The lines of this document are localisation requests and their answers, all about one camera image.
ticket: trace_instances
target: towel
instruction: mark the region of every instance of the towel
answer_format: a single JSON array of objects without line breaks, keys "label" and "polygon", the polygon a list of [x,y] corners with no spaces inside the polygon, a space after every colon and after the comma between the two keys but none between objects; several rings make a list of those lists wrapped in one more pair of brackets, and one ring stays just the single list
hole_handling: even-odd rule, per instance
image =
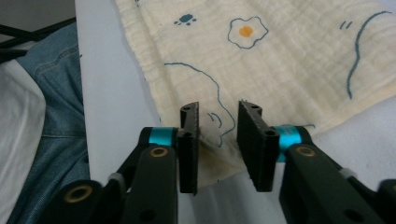
[{"label": "towel", "polygon": [[245,169],[240,100],[316,134],[396,93],[396,18],[375,1],[116,2],[163,125],[200,103],[200,187]]}]

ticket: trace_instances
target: floor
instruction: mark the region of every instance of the floor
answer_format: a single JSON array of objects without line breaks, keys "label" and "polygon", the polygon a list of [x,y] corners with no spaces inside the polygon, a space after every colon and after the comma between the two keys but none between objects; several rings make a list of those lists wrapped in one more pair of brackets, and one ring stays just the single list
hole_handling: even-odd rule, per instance
[{"label": "floor", "polygon": [[[0,24],[35,31],[76,17],[75,0],[1,0]],[[0,35],[0,42],[12,37]]]}]

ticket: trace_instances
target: teal band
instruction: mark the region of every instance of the teal band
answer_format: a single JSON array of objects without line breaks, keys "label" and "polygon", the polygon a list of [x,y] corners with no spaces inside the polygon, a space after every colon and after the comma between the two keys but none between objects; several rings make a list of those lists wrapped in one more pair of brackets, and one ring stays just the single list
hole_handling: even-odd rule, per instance
[{"label": "teal band", "polygon": [[285,152],[294,144],[302,143],[300,133],[297,128],[292,125],[282,125],[274,127],[277,132],[279,132],[279,149],[280,154],[277,159],[279,162],[285,162]]},{"label": "teal band", "polygon": [[162,146],[172,146],[174,128],[152,128],[148,142]]}]

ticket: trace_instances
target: denim pant leg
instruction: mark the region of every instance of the denim pant leg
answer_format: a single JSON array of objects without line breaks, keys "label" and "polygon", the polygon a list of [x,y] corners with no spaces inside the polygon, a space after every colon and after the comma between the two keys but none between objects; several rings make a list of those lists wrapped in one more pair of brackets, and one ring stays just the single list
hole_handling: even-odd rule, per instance
[{"label": "denim pant leg", "polygon": [[32,169],[8,223],[36,223],[64,185],[89,179],[77,27],[50,35],[17,60],[43,91],[47,108]]}]

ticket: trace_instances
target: blue paw print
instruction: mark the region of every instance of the blue paw print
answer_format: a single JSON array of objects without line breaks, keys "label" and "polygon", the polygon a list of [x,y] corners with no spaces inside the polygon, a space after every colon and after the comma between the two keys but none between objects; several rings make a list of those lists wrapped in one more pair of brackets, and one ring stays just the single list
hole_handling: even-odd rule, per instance
[{"label": "blue paw print", "polygon": [[181,25],[181,24],[186,24],[186,25],[191,25],[192,21],[197,21],[197,19],[195,19],[191,14],[186,14],[182,17],[180,17],[180,19],[178,19],[178,21],[174,22],[174,25]]}]

